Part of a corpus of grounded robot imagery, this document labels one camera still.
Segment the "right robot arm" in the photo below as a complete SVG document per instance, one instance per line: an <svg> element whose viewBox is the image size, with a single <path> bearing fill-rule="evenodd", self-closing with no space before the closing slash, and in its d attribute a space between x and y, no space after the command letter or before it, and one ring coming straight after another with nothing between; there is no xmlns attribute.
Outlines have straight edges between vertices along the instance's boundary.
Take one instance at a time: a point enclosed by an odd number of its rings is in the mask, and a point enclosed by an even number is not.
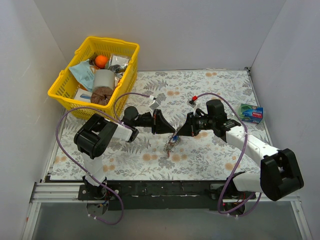
<svg viewBox="0 0 320 240"><path fill-rule="evenodd" d="M237 199L244 192L265 194L277 201L304 187L303 176L295 153L286 148L280 150L253 135L247 134L239 122L230 119L223 103L218 99L206 102L207 112L196 109L187 114L178 136L195 137L200 131L212 130L225 143L241 150L260 168L259 173L238 172L227 178L221 194Z"/></svg>

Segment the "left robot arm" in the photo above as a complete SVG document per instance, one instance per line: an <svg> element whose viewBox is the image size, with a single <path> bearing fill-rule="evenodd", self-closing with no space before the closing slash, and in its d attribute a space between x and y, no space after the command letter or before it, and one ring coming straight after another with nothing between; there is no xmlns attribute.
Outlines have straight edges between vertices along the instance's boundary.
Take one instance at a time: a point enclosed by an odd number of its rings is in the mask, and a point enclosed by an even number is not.
<svg viewBox="0 0 320 240"><path fill-rule="evenodd" d="M129 106L125 109L121 122L124 125L95 113L75 134L74 143L87 170L82 179L86 191L95 200L103 199L107 193L106 187L101 184L106 180L102 155L112 139L131 143L139 134L136 127L150 128L153 134L175 132L159 109L140 114L134 106Z"/></svg>

